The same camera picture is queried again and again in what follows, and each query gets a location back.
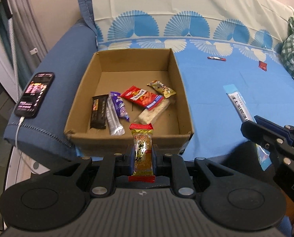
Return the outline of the small red gold snack bar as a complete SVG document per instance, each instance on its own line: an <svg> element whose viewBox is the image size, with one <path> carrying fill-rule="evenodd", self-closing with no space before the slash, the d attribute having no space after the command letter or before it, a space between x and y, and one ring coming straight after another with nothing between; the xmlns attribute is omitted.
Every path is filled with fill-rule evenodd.
<svg viewBox="0 0 294 237"><path fill-rule="evenodd" d="M132 123L129 126L134 140L134 166L133 173L128 177L129 182L154 183L155 175L152 165L152 124Z"/></svg>

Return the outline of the light blue stick pack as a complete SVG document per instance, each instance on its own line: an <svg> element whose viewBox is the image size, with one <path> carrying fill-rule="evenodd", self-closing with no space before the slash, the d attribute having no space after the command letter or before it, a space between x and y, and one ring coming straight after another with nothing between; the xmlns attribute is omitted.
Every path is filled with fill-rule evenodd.
<svg viewBox="0 0 294 237"><path fill-rule="evenodd" d="M246 102L243 99L243 96L238 91L237 87L234 84L225 85L224 90L230 99L231 103L235 107L236 112L238 113L242 122L252 121L256 122L253 116L250 114L249 109L247 108ZM272 163L270 161L270 154L265 151L260 145L255 144L257 159L260 164L260 167L265 171Z"/></svg>

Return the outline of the silver white stick snack pack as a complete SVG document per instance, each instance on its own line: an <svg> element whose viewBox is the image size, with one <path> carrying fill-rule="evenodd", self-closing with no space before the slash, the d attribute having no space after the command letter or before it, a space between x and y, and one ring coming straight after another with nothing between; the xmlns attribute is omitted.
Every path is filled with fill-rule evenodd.
<svg viewBox="0 0 294 237"><path fill-rule="evenodd" d="M125 134L124 127L119 121L111 95L108 95L107 98L106 117L110 135L121 136Z"/></svg>

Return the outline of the black chocolate bar wrapper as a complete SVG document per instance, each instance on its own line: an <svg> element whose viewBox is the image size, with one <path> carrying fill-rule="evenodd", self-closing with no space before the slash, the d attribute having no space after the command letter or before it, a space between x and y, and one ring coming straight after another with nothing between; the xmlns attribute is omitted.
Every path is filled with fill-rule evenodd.
<svg viewBox="0 0 294 237"><path fill-rule="evenodd" d="M103 130L106 128L107 99L107 94L92 97L90 128L96 128L99 130Z"/></svg>

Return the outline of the clear rice cracker snack pack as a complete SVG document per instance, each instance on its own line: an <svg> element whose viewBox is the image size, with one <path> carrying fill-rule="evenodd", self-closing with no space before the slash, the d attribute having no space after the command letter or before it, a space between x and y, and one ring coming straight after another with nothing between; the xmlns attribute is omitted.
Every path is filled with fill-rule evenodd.
<svg viewBox="0 0 294 237"><path fill-rule="evenodd" d="M154 124L155 121L161 116L161 114L169 107L170 103L171 102L169 99L163 99L152 110L143 110L134 120L134 123L143 125Z"/></svg>

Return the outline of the purple candy bar wrapper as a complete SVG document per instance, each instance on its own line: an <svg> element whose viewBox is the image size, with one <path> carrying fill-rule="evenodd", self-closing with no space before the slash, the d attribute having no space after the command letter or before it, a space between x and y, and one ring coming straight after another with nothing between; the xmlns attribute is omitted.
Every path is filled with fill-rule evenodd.
<svg viewBox="0 0 294 237"><path fill-rule="evenodd" d="M129 122L130 118L126 110L125 104L121 98L121 94L115 91L111 91L110 94L118 117Z"/></svg>

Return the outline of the yellow snack pack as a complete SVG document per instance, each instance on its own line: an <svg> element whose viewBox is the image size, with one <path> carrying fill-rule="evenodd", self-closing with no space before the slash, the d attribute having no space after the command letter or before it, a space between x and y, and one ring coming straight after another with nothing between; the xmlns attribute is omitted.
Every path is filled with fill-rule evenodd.
<svg viewBox="0 0 294 237"><path fill-rule="evenodd" d="M147 86L152 87L156 92L163 95L163 97L165 97L166 99L176 94L176 92L172 88L166 86L158 80L153 80L149 82Z"/></svg>

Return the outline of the red spicy snack bag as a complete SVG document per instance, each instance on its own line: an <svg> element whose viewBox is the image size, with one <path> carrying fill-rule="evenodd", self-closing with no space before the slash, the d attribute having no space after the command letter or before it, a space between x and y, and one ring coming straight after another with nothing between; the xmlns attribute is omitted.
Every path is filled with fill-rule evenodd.
<svg viewBox="0 0 294 237"><path fill-rule="evenodd" d="M164 97L150 91L131 86L121 94L121 97L145 109L152 110Z"/></svg>

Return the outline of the cardboard box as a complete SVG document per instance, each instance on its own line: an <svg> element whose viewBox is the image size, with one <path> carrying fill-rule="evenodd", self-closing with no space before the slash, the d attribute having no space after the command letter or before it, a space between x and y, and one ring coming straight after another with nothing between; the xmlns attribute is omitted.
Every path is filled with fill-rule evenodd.
<svg viewBox="0 0 294 237"><path fill-rule="evenodd" d="M169 106L153 122L152 143L164 152L182 154L194 134L185 87L172 49L116 49L95 53L81 79L68 119L65 136L84 153L103 156L123 152L133 143L129 126L148 107L159 106L160 96L149 86L160 81L176 93ZM125 133L111 135L109 128L90 126L93 97L118 92L129 114L121 119Z"/></svg>

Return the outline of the small red candy packet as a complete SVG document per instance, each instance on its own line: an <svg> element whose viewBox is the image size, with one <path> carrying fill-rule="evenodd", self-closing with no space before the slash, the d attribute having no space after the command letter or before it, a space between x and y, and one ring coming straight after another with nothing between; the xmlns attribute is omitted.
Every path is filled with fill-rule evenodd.
<svg viewBox="0 0 294 237"><path fill-rule="evenodd" d="M259 61L258 67L262 69L263 71L267 71L267 63L265 62Z"/></svg>

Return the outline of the thin black red snack bar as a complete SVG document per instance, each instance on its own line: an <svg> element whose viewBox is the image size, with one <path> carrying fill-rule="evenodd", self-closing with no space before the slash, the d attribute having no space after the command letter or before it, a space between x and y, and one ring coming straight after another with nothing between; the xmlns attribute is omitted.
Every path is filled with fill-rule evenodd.
<svg viewBox="0 0 294 237"><path fill-rule="evenodd" d="M211 59L211 60L220 60L220 61L226 61L226 58L222 58L222 57L216 57L216 56L208 56L207 57L208 59Z"/></svg>

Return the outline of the black smartphone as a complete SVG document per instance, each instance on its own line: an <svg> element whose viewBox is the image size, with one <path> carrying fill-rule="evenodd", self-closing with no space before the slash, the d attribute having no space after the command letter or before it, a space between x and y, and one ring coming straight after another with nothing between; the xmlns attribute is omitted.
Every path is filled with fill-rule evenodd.
<svg viewBox="0 0 294 237"><path fill-rule="evenodd" d="M53 72L35 74L17 102L14 114L18 117L35 118L54 78Z"/></svg>

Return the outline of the blue fan pattern sofa cover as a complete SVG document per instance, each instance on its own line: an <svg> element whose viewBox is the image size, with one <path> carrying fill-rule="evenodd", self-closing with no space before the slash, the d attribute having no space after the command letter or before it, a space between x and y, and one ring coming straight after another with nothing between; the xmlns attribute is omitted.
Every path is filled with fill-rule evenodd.
<svg viewBox="0 0 294 237"><path fill-rule="evenodd" d="M184 159L224 156L245 141L225 85L237 87L251 115L294 125L294 79L280 58L292 7L277 0L92 0L92 8L99 49L174 51L195 129Z"/></svg>

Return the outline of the grey curtain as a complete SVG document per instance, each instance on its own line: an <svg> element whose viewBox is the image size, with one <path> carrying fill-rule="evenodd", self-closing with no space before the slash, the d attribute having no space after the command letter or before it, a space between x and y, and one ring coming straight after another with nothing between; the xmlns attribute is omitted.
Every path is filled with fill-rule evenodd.
<svg viewBox="0 0 294 237"><path fill-rule="evenodd" d="M28 82L45 58L48 48L39 29L30 0L8 0L12 12L20 82Z"/></svg>

